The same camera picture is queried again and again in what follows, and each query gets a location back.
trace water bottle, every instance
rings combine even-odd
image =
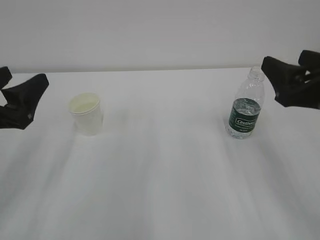
[[[261,68],[254,66],[240,86],[226,127],[232,137],[245,139],[252,134],[265,100],[264,79]]]

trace table surface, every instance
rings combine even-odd
[[[26,130],[0,131],[2,240],[318,240],[320,111],[266,99],[225,131],[248,68],[48,73]],[[10,86],[33,74],[15,74]],[[101,97],[103,133],[69,100]]]

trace paper cup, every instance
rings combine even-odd
[[[95,93],[86,92],[72,98],[69,111],[80,133],[93,136],[102,130],[100,99]]]

